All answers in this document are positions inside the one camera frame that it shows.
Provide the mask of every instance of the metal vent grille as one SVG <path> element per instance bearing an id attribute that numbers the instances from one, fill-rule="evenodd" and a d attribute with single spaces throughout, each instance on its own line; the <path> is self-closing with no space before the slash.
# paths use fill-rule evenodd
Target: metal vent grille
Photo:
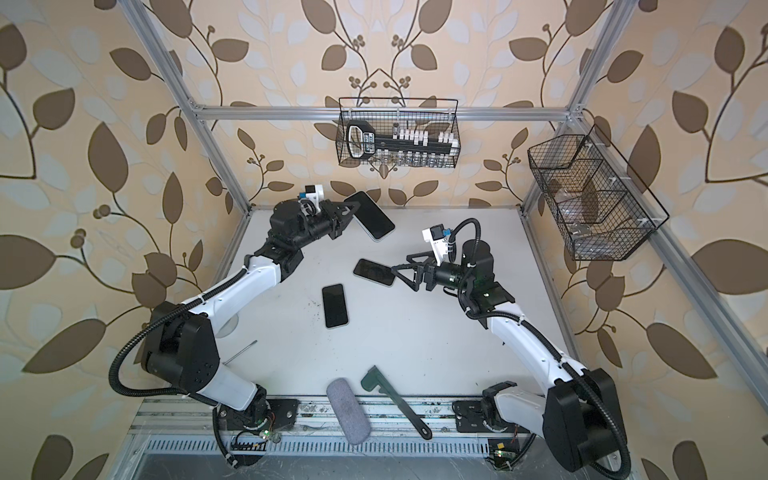
<path id="1" fill-rule="evenodd" d="M 230 444 L 231 436 L 223 440 Z M 177 455 L 219 455 L 216 442 L 211 436 L 202 435 L 152 435 L 147 443 L 146 453 L 172 453 Z M 308 439 L 300 436 L 283 436 L 280 443 L 270 442 L 266 453 L 291 456 L 402 456 L 402 457 L 464 457 L 484 458 L 488 456 L 488 440 L 473 439 L 399 439 L 382 437 L 360 445 L 350 445 L 344 437 Z M 262 455 L 262 452 L 238 452 L 244 455 Z"/>

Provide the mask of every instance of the phone screen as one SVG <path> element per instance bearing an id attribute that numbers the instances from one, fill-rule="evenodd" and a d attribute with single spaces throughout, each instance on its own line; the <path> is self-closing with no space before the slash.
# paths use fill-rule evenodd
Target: phone screen
<path id="1" fill-rule="evenodd" d="M 362 226 L 368 230 L 374 240 L 381 240 L 395 229 L 395 224 L 387 217 L 381 208 L 376 205 L 366 192 L 357 192 L 346 198 L 348 202 L 359 202 L 360 208 L 355 212 L 355 217 L 360 220 Z"/>
<path id="2" fill-rule="evenodd" d="M 382 285 L 392 286 L 395 282 L 395 274 L 392 273 L 388 266 L 364 258 L 361 258 L 357 265 L 355 265 L 353 273 Z"/>
<path id="3" fill-rule="evenodd" d="M 344 285 L 328 285 L 323 287 L 323 308 L 326 311 L 326 328 L 334 328 L 349 323 L 346 315 L 346 300 Z"/>

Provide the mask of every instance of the white work surface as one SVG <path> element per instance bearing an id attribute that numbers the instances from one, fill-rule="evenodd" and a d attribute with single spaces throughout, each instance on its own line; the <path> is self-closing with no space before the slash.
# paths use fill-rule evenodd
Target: white work surface
<path id="1" fill-rule="evenodd" d="M 414 292 L 399 279 L 386 287 L 352 274 L 360 258 L 391 266 L 405 263 L 406 254 L 429 250 L 422 237 L 425 228 L 438 223 L 453 228 L 465 218 L 477 218 L 482 239 L 491 247 L 496 281 L 531 323 L 564 348 L 518 212 L 384 211 L 396 228 L 378 243 L 353 221 L 336 240 L 324 237 L 305 247 L 296 271 L 243 308 L 237 328 L 217 340 L 221 359 L 257 339 L 229 367 L 278 396 L 325 395 L 328 384 L 339 377 L 349 380 L 356 395 L 365 395 L 360 380 L 373 365 L 401 395 L 478 396 L 506 380 L 539 392 L 515 352 L 464 316 L 458 300 L 441 286 L 428 292 L 422 284 Z M 253 213 L 230 274 L 242 267 L 246 254 L 263 245 L 271 213 Z M 459 255 L 462 243 L 471 238 L 474 228 L 468 225 L 458 234 Z M 349 324 L 327 329 L 321 289 L 334 283 L 344 285 Z"/>

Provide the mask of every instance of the wall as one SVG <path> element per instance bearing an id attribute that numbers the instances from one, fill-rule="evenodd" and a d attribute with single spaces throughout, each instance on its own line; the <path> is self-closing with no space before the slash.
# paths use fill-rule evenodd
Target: wall
<path id="1" fill-rule="evenodd" d="M 603 0 L 568 9 L 560 0 L 145 5 L 197 102 L 277 107 L 337 107 L 345 96 L 363 104 L 368 95 L 401 104 L 436 96 L 461 106 L 563 107 L 610 8 Z M 256 205 L 314 183 L 334 199 L 372 190 L 382 205 L 515 205 L 532 180 L 515 157 L 554 131 L 548 122 L 462 122 L 458 168 L 442 170 L 339 167 L 330 122 L 210 127 Z M 211 187 L 218 191 L 215 180 Z"/>
<path id="2" fill-rule="evenodd" d="M 148 307 L 209 286 L 240 219 L 113 6 L 0 2 L 4 478 L 106 476 L 140 402 L 111 360 Z M 124 382 L 154 385 L 133 359 Z"/>
<path id="3" fill-rule="evenodd" d="M 586 113 L 762 348 L 766 21 L 765 2 L 641 1 Z M 768 416 L 652 247 L 575 263 L 549 210 L 531 218 L 584 361 L 617 383 L 635 468 L 649 480 L 762 478 Z"/>

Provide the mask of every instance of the black wire basket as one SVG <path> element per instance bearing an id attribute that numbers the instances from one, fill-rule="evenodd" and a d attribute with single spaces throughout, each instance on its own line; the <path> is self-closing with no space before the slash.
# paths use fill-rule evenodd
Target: black wire basket
<path id="1" fill-rule="evenodd" d="M 535 145 L 528 161 L 573 259 L 626 260 L 669 213 L 618 149 L 627 171 L 617 173 L 608 163 L 601 150 L 611 144 L 598 132 L 593 127 Z"/>
<path id="2" fill-rule="evenodd" d="M 418 107 L 407 104 L 420 102 Z M 458 100 L 406 98 L 339 99 L 336 153 L 339 165 L 455 168 L 462 146 Z"/>

